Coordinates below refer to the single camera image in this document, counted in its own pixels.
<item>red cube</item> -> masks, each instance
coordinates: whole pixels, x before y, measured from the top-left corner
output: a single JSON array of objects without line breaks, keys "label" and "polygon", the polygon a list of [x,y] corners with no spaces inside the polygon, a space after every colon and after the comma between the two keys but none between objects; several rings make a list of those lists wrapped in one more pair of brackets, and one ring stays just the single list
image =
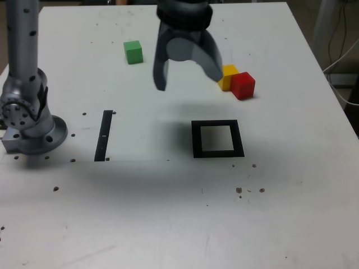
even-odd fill
[{"label": "red cube", "polygon": [[238,100],[253,97],[256,81],[247,72],[232,76],[231,92]]}]

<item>black strip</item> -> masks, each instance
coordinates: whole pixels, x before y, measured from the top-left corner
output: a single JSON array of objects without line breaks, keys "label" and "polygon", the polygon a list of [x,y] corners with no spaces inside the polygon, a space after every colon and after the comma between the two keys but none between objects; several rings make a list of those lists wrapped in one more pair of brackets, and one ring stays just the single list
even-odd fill
[{"label": "black strip", "polygon": [[[231,129],[233,150],[203,151],[202,150],[202,126],[229,126]],[[234,120],[193,120],[192,121],[192,145],[194,158],[225,158],[244,157],[238,122]]]},{"label": "black strip", "polygon": [[110,134],[111,120],[112,120],[112,110],[104,110],[100,133],[99,133],[99,139],[97,141],[95,161],[105,161],[108,136]]}]

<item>cube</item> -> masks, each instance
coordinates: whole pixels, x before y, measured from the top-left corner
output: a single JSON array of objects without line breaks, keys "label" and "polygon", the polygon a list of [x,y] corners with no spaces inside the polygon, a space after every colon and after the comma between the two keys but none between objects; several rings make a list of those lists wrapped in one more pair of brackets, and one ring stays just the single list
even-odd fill
[{"label": "cube", "polygon": [[253,97],[256,81],[247,72],[232,76],[231,92],[238,100]]},{"label": "cube", "polygon": [[138,40],[124,42],[123,46],[128,64],[142,63],[144,61],[142,47]]},{"label": "cube", "polygon": [[219,87],[222,91],[229,91],[231,89],[231,78],[233,75],[238,74],[237,68],[230,64],[228,66],[223,66],[223,78],[218,81]]}]

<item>black tape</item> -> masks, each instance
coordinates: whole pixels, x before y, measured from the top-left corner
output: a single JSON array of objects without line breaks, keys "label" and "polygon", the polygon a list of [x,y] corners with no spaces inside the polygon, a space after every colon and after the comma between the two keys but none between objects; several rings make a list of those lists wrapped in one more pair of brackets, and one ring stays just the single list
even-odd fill
[{"label": "black tape", "polygon": [[97,141],[95,161],[105,161],[108,137],[110,134],[112,110],[105,110],[102,116],[99,139]]}]

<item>green cube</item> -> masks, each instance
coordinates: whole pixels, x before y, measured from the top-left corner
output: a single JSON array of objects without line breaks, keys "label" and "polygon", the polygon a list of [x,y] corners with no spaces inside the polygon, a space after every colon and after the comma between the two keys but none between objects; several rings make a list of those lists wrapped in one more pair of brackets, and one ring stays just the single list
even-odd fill
[{"label": "green cube", "polygon": [[142,47],[138,40],[124,42],[123,46],[128,64],[142,63],[144,61]]}]

